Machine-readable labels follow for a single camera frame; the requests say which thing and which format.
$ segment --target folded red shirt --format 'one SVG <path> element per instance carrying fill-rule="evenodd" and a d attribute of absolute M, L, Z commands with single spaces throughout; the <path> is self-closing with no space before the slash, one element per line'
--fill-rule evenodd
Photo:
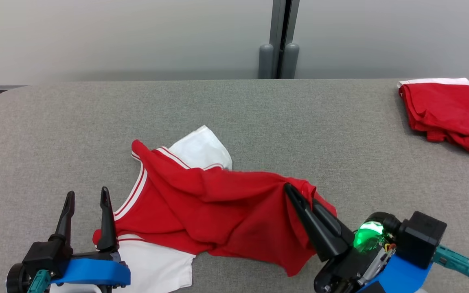
<path fill-rule="evenodd" d="M 399 82 L 409 125 L 428 141 L 461 145 L 469 152 L 469 81 L 466 78 Z"/>
<path fill-rule="evenodd" d="M 142 212 L 116 221 L 118 235 L 133 233 L 190 254 L 208 251 L 276 263 L 293 276 L 315 250 L 283 190 L 285 183 L 294 185 L 310 204 L 315 198 L 336 215 L 306 180 L 221 167 L 186 169 L 138 140 L 132 150 L 149 176 L 133 207 Z M 100 235 L 97 230 L 94 243 Z"/>

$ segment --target teal cable connector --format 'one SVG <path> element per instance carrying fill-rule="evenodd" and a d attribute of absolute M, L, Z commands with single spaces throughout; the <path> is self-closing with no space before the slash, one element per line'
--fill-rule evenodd
<path fill-rule="evenodd" d="M 28 293 L 44 293 L 51 280 L 50 273 L 46 269 L 40 269 L 37 271 L 32 285 L 28 288 Z"/>
<path fill-rule="evenodd" d="M 432 261 L 447 269 L 458 271 L 469 278 L 469 258 L 454 252 L 444 245 L 437 247 Z"/>

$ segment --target folded garment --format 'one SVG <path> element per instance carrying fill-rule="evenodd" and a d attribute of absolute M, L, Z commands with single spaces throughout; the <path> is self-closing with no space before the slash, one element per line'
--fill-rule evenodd
<path fill-rule="evenodd" d="M 461 145 L 469 152 L 469 80 L 434 78 L 400 81 L 409 125 L 428 141 Z"/>
<path fill-rule="evenodd" d="M 138 140 L 132 154 L 148 176 L 130 211 L 119 219 L 116 215 L 118 235 L 134 234 L 192 255 L 208 251 L 276 263 L 292 276 L 315 250 L 283 190 L 285 183 L 336 215 L 306 180 L 228 171 L 219 164 L 191 168 L 168 149 L 149 150 Z M 99 238 L 97 230 L 94 243 Z"/>

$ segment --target blue plastic part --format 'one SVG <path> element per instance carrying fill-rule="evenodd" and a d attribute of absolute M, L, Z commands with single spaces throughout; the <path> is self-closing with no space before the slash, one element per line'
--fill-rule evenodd
<path fill-rule="evenodd" d="M 386 293 L 414 293 L 421 288 L 431 268 L 432 264 L 427 269 L 421 269 L 394 254 L 383 272 L 358 293 L 365 291 L 374 282 L 379 282 Z"/>
<path fill-rule="evenodd" d="M 131 284 L 131 271 L 125 265 L 114 261 L 77 258 L 70 260 L 64 276 L 52 280 L 52 284 L 95 284 L 127 286 Z"/>
<path fill-rule="evenodd" d="M 35 274 L 34 280 L 28 288 L 28 293 L 43 293 L 48 288 L 48 285 L 50 285 L 51 279 L 50 272 L 46 269 L 40 269 Z"/>

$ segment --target glowing green led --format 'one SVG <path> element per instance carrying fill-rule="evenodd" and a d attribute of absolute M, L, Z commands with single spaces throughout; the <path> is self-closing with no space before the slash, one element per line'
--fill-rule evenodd
<path fill-rule="evenodd" d="M 367 248 L 376 247 L 382 239 L 383 225 L 376 221 L 363 223 L 354 236 L 354 248 L 363 251 Z"/>

